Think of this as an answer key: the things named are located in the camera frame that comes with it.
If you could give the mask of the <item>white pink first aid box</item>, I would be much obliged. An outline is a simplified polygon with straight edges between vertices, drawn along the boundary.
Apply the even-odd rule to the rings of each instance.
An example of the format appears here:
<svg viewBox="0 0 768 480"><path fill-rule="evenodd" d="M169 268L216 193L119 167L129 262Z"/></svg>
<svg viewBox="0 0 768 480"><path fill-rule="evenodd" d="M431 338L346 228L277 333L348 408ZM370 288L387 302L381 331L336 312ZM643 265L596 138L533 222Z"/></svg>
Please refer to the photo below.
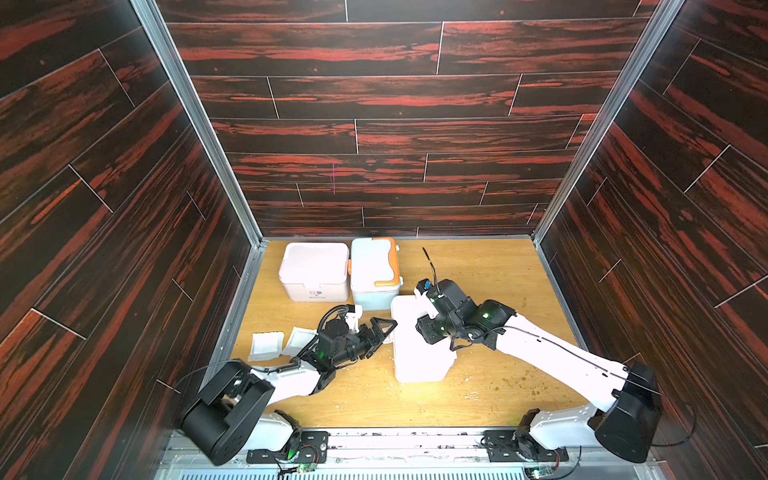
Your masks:
<svg viewBox="0 0 768 480"><path fill-rule="evenodd" d="M397 296L391 303L397 322L392 333L395 378L402 384L440 382L454 365L457 354L449 340L430 345L417 331L417 320L427 312L413 295Z"/></svg>

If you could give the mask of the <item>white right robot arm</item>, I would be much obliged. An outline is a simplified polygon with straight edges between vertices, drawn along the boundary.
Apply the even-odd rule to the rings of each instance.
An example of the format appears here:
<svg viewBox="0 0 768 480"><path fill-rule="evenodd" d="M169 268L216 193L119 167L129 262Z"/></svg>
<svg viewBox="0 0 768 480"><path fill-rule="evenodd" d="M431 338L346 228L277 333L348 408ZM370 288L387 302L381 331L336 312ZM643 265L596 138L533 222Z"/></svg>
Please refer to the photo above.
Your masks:
<svg viewBox="0 0 768 480"><path fill-rule="evenodd" d="M546 332L495 300L476 304L449 280L421 280L414 289L425 313L416 330L430 345L462 340L520 359L559 380L587 405L559 411L531 409L516 427L514 451L550 460L565 447L602 447L632 463L645 462L662 414L655 371L589 353Z"/></svg>

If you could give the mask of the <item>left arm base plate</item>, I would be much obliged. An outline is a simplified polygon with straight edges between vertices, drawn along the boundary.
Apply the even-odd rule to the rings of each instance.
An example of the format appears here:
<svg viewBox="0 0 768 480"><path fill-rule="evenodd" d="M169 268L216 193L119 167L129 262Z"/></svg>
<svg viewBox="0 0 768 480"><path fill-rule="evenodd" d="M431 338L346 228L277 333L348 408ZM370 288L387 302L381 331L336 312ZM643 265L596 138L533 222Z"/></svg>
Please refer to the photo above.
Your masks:
<svg viewBox="0 0 768 480"><path fill-rule="evenodd" d="M330 433L323 430L303 430L294 433L287 444L277 451L266 449L248 450L247 464L288 466L317 466L327 460Z"/></svg>

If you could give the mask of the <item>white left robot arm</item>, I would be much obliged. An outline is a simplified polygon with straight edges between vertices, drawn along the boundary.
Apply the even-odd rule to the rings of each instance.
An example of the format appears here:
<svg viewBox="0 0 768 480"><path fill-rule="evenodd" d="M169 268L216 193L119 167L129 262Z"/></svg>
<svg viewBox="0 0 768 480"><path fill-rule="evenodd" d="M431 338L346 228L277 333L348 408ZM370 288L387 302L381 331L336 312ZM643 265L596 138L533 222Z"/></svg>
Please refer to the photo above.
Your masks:
<svg viewBox="0 0 768 480"><path fill-rule="evenodd" d="M397 327L390 319L373 317L353 328L350 320L363 313L359 305L342 304L327 311L309 341L290 362L255 367L228 360L178 415L181 432L215 466L243 451L257 451L282 465L306 452L312 462L319 449L302 441L303 428L282 410L267 409L294 397L322 392L338 371L371 358Z"/></svg>

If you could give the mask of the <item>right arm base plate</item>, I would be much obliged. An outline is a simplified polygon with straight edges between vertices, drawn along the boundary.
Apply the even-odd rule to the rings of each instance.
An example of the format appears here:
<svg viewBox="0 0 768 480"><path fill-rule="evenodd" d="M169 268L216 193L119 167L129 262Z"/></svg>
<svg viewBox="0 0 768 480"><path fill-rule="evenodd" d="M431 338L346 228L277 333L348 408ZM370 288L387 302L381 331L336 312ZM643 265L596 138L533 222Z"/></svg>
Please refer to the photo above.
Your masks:
<svg viewBox="0 0 768 480"><path fill-rule="evenodd" d="M485 430L480 445L486 451L491 463L561 463L569 460L566 449L546 449L529 434L518 435L515 428Z"/></svg>

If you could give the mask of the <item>white orange handled box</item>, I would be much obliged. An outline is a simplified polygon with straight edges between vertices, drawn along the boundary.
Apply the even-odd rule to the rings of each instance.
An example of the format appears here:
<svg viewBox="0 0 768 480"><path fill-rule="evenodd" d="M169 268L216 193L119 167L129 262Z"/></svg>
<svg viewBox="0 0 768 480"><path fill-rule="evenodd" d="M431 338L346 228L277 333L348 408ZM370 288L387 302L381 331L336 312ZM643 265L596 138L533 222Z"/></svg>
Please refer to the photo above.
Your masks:
<svg viewBox="0 0 768 480"><path fill-rule="evenodd" d="M403 285L398 246L391 237L356 238L348 264L350 289L364 311L388 311Z"/></svg>

